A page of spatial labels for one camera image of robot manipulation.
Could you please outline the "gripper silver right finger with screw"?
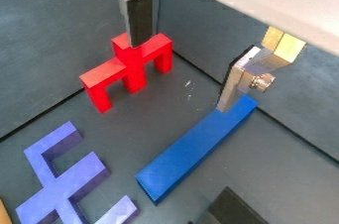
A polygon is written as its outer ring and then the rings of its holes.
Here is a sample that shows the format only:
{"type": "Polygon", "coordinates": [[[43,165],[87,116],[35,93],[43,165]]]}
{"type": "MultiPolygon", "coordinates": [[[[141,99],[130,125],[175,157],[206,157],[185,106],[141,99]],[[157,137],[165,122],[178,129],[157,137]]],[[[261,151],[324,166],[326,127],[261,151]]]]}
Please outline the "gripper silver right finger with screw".
{"type": "Polygon", "coordinates": [[[276,27],[269,27],[262,47],[252,46],[234,60],[227,72],[218,109],[227,112],[253,89],[266,92],[274,83],[273,71],[292,65],[306,42],[276,27]]]}

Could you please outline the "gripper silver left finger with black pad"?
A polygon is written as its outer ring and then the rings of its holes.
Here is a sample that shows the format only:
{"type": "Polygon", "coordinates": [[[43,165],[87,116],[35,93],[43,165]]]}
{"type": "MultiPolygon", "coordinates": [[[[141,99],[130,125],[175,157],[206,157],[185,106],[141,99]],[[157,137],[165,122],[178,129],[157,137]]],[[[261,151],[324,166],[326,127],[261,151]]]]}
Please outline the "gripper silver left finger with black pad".
{"type": "Polygon", "coordinates": [[[153,0],[119,0],[130,44],[139,47],[153,37],[153,0]]]}

